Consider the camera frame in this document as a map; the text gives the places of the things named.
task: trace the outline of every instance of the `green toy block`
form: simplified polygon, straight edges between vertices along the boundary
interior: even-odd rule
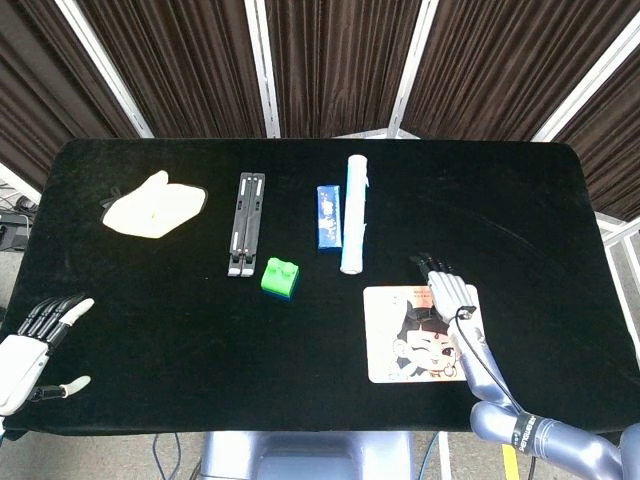
[[[260,286],[265,292],[290,299],[297,278],[297,265],[271,257],[267,262],[264,275],[262,275]]]

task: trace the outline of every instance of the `cartoon card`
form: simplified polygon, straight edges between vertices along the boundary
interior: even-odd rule
[[[474,304],[478,294],[468,285]],[[428,286],[369,287],[363,292],[369,379],[374,383],[465,380],[447,324]],[[480,308],[464,325],[482,328]]]

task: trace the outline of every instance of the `table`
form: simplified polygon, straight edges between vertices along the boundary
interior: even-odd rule
[[[364,272],[316,250],[317,185],[369,159]],[[100,223],[111,187],[159,169],[207,189],[158,240]],[[228,278],[240,172],[264,172],[258,273]],[[8,429],[63,435],[206,430],[469,429],[464,382],[373,384],[362,291],[420,284],[408,256],[446,258],[477,286],[487,339],[529,411],[592,431],[638,420],[640,375],[580,163],[565,145],[397,140],[76,140],[56,157],[3,334],[46,297],[95,307],[44,371],[88,374]],[[263,294],[268,257],[300,266],[294,299]]]

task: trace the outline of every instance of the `blue box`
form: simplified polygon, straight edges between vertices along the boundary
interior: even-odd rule
[[[342,248],[340,186],[318,187],[318,250]]]

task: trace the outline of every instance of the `brown curtain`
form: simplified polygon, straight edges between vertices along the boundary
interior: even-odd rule
[[[582,160],[594,208],[640,215],[640,47],[554,139]]]
[[[639,9],[639,0],[441,1],[401,128],[531,139]]]
[[[419,0],[267,0],[283,137],[389,125]]]
[[[0,161],[36,188],[76,137],[135,136],[52,0],[0,1]]]
[[[156,136],[265,136],[244,2],[79,4]]]

